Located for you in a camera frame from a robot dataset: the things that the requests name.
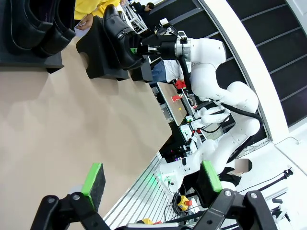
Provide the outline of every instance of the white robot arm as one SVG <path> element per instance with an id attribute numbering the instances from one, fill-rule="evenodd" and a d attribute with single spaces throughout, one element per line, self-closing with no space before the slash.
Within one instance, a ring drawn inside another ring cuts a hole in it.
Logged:
<path id="1" fill-rule="evenodd" d="M 177 57 L 184 55 L 185 59 L 191 61 L 191 89 L 200 100 L 210 99 L 218 106 L 224 104 L 240 111 L 252 114 L 256 112 L 258 98 L 246 84 L 236 81 L 227 89 L 222 89 L 217 83 L 216 69 L 226 61 L 225 47 L 221 41 L 208 38 L 188 39 L 186 44 L 177 41 L 175 52 Z M 184 176 L 198 171 L 202 160 L 210 160 L 216 173 L 220 174 L 231 154 L 250 136 L 258 132 L 260 128 L 258 119 L 232 111 L 230 113 L 236 124 L 222 136 L 218 145 L 213 140 L 206 140 L 193 155 L 160 166 L 162 178 L 171 191 L 181 187 Z M 198 115 L 202 117 L 202 123 L 210 122 L 205 111 Z"/>
<path id="2" fill-rule="evenodd" d="M 196 120 L 192 121 L 189 125 L 180 126 L 180 129 L 188 130 L 186 135 L 187 135 L 187 139 L 190 139 L 192 137 L 192 132 L 190 131 L 190 128 L 189 128 L 190 126 L 193 128 L 193 130 L 197 130 L 198 128 L 202 128 L 206 125 L 210 125 L 213 123 L 221 123 L 226 118 L 228 118 L 229 114 L 230 114 L 230 111 L 225 109 L 222 106 L 217 106 L 217 107 L 210 108 L 210 109 L 202 108 L 194 114 L 194 117 Z"/>

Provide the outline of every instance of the table surface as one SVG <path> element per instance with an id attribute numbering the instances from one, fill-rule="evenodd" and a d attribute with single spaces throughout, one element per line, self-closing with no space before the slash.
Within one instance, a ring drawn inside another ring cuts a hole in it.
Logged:
<path id="1" fill-rule="evenodd" d="M 171 135 L 148 83 L 90 80 L 75 42 L 53 74 L 0 67 L 3 229 L 30 229 L 41 199 L 65 197 L 84 183 L 93 162 L 104 164 L 103 217 Z"/>
<path id="2" fill-rule="evenodd" d="M 158 82 L 157 85 L 177 126 L 179 126 L 187 115 L 187 111 L 181 100 L 172 101 L 172 96 L 178 94 L 174 85 L 163 82 Z"/>

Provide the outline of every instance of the black mount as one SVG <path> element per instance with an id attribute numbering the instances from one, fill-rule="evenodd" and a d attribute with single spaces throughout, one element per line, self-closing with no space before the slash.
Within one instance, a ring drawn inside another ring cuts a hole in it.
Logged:
<path id="1" fill-rule="evenodd" d="M 80 192 L 68 194 L 61 200 L 55 195 L 44 197 L 31 230 L 66 230 L 74 222 L 81 222 L 86 230 L 110 230 L 90 199 Z"/>
<path id="2" fill-rule="evenodd" d="M 236 219 L 244 230 L 276 230 L 271 212 L 260 191 L 245 196 L 223 189 L 203 214 L 194 230 L 219 229 L 224 219 Z"/>

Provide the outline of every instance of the person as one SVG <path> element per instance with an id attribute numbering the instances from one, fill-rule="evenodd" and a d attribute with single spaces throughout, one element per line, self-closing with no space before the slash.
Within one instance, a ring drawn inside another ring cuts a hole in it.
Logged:
<path id="1" fill-rule="evenodd" d="M 251 171 L 252 168 L 253 164 L 250 159 L 248 159 L 248 170 L 245 170 L 245 172 L 237 168 L 234 169 L 232 167 L 225 167 L 224 170 L 218 176 L 220 178 L 220 181 L 227 181 L 233 183 L 234 186 L 237 187 L 241 181 L 242 174 Z M 200 171 L 197 171 L 183 178 L 181 188 L 179 189 L 180 194 L 185 194 L 190 188 L 196 187 L 195 185 L 199 176 L 199 172 Z"/>
<path id="2" fill-rule="evenodd" d="M 177 60 L 161 60 L 152 69 L 153 81 L 151 87 L 157 86 L 157 82 L 171 82 L 172 80 L 184 81 L 182 69 Z"/>
<path id="3" fill-rule="evenodd" d="M 107 5 L 118 6 L 125 0 L 76 0 L 75 4 L 75 26 L 77 29 L 86 30 L 93 24 L 93 17 L 103 17 Z"/>
<path id="4" fill-rule="evenodd" d="M 135 1 L 131 5 L 134 7 L 135 11 L 141 16 L 146 26 L 150 27 L 149 14 L 150 11 L 154 8 L 154 4 L 152 2 L 149 2 L 146 6 L 142 6 L 139 2 Z"/>

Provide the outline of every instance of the green gripper pad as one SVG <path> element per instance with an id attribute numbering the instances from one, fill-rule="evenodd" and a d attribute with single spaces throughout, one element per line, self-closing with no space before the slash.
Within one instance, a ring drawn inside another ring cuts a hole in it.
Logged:
<path id="1" fill-rule="evenodd" d="M 98 211 L 105 184 L 106 178 L 102 163 L 93 163 L 81 192 L 89 197 L 96 211 Z"/>
<path id="2" fill-rule="evenodd" d="M 201 206 L 209 207 L 222 189 L 220 179 L 211 162 L 203 161 L 195 189 L 200 198 Z"/>

